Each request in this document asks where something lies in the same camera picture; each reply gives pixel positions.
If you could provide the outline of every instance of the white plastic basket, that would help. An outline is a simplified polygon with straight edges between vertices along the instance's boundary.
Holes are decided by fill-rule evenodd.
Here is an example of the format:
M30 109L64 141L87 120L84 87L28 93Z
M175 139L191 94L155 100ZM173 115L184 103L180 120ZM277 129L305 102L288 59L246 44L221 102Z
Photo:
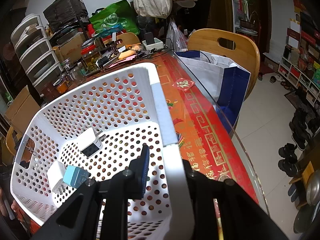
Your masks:
M93 127L107 138L103 150L87 158L76 138ZM35 142L28 169L20 166L26 142ZM75 191L51 192L50 165L59 160L79 166L96 180L110 179L150 147L146 193L128 202L128 235L134 239L189 239L193 212L177 137L152 63L140 63L101 76L66 93L32 119L17 152L11 193L21 208L42 225Z

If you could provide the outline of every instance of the shoe rack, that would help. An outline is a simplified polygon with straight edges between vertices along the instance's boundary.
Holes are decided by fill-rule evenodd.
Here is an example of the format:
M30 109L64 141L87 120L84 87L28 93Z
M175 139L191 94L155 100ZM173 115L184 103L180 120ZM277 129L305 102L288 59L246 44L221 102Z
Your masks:
M289 81L295 88L299 86L304 87L307 91L307 100L314 106L315 101L320 101L320 89L314 84L314 82L308 78L297 65L292 64L290 60L282 57L279 63L278 72L287 81Z

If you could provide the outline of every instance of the doormat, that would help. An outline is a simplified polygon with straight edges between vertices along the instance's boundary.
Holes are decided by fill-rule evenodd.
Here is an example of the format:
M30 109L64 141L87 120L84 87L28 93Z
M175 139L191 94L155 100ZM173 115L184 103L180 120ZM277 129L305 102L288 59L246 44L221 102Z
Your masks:
M313 111L312 107L309 105L305 105L301 99L296 95L294 92L289 92L284 95L289 102L297 109L298 107L302 108L305 112L308 113L306 117L306 123L308 123L311 119L316 117L315 112Z

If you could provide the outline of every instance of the jar lid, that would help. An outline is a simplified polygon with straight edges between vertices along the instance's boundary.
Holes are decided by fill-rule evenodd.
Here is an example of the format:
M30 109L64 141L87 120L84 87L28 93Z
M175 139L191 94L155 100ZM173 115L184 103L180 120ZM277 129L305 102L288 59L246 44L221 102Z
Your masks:
M61 63L61 66L67 65L71 62L71 58L67 58L65 61Z
M81 49L85 49L86 47L92 45L94 43L94 40L95 40L94 38L91 38L91 39L85 41L84 43L82 43Z
M60 85L63 82L62 78L59 78L55 83L53 83L54 86Z
M96 48L96 45L92 44L85 49L81 50L81 55L87 54L89 51L92 51Z

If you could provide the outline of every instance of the black bag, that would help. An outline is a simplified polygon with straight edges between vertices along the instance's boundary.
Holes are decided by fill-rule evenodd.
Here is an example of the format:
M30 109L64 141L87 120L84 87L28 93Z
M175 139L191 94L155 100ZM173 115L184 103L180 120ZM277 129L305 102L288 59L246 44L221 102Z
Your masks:
M59 27L76 18L76 16L87 17L88 11L82 0L55 0L43 11L53 33Z

